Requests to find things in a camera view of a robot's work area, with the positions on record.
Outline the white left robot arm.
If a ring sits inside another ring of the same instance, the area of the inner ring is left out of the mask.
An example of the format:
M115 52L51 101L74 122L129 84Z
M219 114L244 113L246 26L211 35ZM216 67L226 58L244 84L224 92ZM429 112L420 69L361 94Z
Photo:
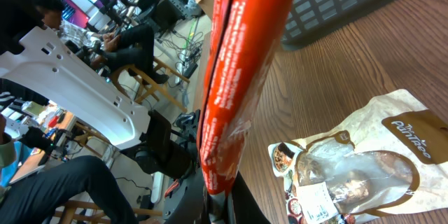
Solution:
M1 77L56 102L103 134L147 174L184 179L195 158L157 111L132 101L45 26L31 0L1 0Z

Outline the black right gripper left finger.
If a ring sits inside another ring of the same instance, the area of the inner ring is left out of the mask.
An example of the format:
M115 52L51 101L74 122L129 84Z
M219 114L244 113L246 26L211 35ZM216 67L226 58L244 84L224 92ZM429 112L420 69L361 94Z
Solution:
M202 219L206 196L202 170L198 169L165 198L162 216L164 224L210 223L207 216Z

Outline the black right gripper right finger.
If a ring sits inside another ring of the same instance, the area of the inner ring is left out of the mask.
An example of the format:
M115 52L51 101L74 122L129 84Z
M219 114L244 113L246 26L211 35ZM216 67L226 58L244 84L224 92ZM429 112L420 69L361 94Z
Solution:
M270 224L240 173L237 174L229 194L228 209L230 223Z

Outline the beige snack pouch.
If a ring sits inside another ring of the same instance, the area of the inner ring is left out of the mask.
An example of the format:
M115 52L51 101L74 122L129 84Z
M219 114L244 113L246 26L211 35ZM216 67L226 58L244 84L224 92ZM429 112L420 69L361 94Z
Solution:
M447 124L406 90L268 153L290 223L366 223L447 207Z

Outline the red coffee stick sachet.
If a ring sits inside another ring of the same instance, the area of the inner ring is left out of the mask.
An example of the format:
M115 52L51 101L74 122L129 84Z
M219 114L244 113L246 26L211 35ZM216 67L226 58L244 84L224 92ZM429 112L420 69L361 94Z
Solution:
M235 181L273 53L293 0L214 0L198 148L206 189Z

